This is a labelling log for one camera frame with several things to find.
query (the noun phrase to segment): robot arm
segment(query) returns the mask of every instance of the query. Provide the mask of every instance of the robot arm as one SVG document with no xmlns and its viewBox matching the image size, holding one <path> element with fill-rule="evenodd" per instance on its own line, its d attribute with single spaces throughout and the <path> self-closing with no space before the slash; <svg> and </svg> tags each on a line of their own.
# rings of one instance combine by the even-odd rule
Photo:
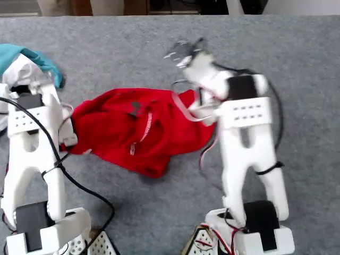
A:
<svg viewBox="0 0 340 255">
<path fill-rule="evenodd" d="M 27 59 L 19 60 L 13 63 L 16 67 L 18 64 L 30 64 L 25 62 L 29 61 Z M 15 101 L 44 126 L 57 150 L 60 142 L 66 145 L 77 143 L 71 121 L 64 121 L 70 113 L 60 105 L 54 85 L 51 82 L 41 84 L 32 77 L 29 80 L 33 81 L 28 84 L 30 93 L 13 96 L 5 85 L 0 96 L 16 98 Z M 15 106 L 8 105 L 6 111 L 10 158 L 1 208 L 16 230 L 14 235 L 7 237 L 8 254 L 58 254 L 65 244 L 70 250 L 71 247 L 74 249 L 71 244 L 78 242 L 81 245 L 74 254 L 80 254 L 79 249 L 82 251 L 85 247 L 83 240 L 88 239 L 91 229 L 89 213 L 83 208 L 66 211 L 64 177 L 62 171 L 55 167 L 56 157 L 47 135 L 30 116 Z M 46 182 L 48 201 L 24 205 L 26 188 L 34 174 L 42 175 Z"/>
<path fill-rule="evenodd" d="M 199 100 L 189 107 L 189 111 L 199 118 L 211 116 L 204 119 L 205 125 L 218 123 L 225 208 L 209 212 L 206 222 L 218 230 L 229 245 L 235 230 L 231 226 L 245 227 L 247 233 L 239 232 L 235 236 L 240 254 L 292 253 L 292 232 L 278 223 L 287 219 L 288 204 L 271 134 L 269 98 L 263 97 L 268 90 L 267 79 L 261 74 L 240 75 L 235 70 L 221 70 L 206 51 L 202 39 L 194 45 L 180 41 L 166 57 L 183 69 L 194 89 L 201 89 Z M 212 101 L 218 102 L 218 106 L 204 107 Z M 241 129 L 249 134 L 248 147 L 242 142 Z M 243 183 L 251 166 L 266 188 L 268 201 L 243 204 Z"/>
</svg>

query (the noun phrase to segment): black rubber band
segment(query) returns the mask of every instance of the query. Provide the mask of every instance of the black rubber band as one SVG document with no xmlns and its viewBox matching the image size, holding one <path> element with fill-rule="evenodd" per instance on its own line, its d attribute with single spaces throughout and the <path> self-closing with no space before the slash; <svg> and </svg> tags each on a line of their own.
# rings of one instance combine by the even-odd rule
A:
<svg viewBox="0 0 340 255">
<path fill-rule="evenodd" d="M 264 175 L 264 174 L 268 174 L 269 172 L 271 172 L 272 170 L 279 168 L 279 167 L 283 167 L 285 166 L 281 161 L 276 162 L 276 164 L 270 168 L 268 168 L 265 171 L 262 172 L 256 172 L 257 175 Z"/>
</svg>

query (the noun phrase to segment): white string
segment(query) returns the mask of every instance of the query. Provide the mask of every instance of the white string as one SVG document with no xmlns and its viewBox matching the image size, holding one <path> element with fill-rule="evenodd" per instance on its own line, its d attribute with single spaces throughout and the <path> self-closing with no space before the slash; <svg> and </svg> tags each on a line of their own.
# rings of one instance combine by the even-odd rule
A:
<svg viewBox="0 0 340 255">
<path fill-rule="evenodd" d="M 181 101 L 180 97 L 178 96 L 178 94 L 174 91 L 174 87 L 176 84 L 181 83 L 181 82 L 189 82 L 188 80 L 182 79 L 182 80 L 177 80 L 174 83 L 171 84 L 171 89 L 172 89 L 172 98 L 174 100 L 175 105 L 180 109 L 180 111 L 182 112 L 182 114 L 184 115 L 184 117 L 186 119 L 188 119 L 189 121 L 192 122 L 200 122 L 200 121 L 204 121 L 208 118 L 213 117 L 213 115 L 208 115 L 206 117 L 203 118 L 196 118 L 194 116 L 191 115 L 191 113 L 189 112 L 189 110 L 186 108 L 186 106 L 183 104 L 183 102 Z M 208 106 L 201 106 L 200 108 L 211 108 L 215 105 L 208 105 Z"/>
</svg>

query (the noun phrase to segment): floor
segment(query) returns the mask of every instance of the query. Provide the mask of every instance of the floor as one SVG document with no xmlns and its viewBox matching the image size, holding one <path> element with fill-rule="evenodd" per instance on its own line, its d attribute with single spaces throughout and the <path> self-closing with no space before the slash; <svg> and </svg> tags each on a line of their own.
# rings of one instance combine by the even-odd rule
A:
<svg viewBox="0 0 340 255">
<path fill-rule="evenodd" d="M 37 0 L 0 0 L 0 16 L 39 15 Z"/>
</svg>

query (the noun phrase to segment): white cloth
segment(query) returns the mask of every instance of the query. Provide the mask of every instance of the white cloth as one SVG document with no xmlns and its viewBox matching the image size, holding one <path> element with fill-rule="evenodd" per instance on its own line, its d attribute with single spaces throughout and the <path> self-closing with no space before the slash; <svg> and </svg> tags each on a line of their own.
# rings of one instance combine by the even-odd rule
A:
<svg viewBox="0 0 340 255">
<path fill-rule="evenodd" d="M 28 85 L 30 89 L 33 89 L 38 85 L 48 83 L 52 83 L 50 74 L 44 73 L 37 64 L 26 56 L 19 54 L 2 75 L 0 97 L 15 99 L 17 95 L 10 92 L 12 87 Z M 0 112 L 8 112 L 7 103 L 0 101 Z M 0 131 L 7 127 L 7 119 L 7 116 L 0 115 Z"/>
<path fill-rule="evenodd" d="M 51 83 L 51 78 L 45 74 L 40 67 L 27 58 L 25 55 L 19 54 L 16 60 L 7 68 L 2 75 L 2 83 L 12 86 L 30 85 L 36 86 L 40 84 Z"/>
</svg>

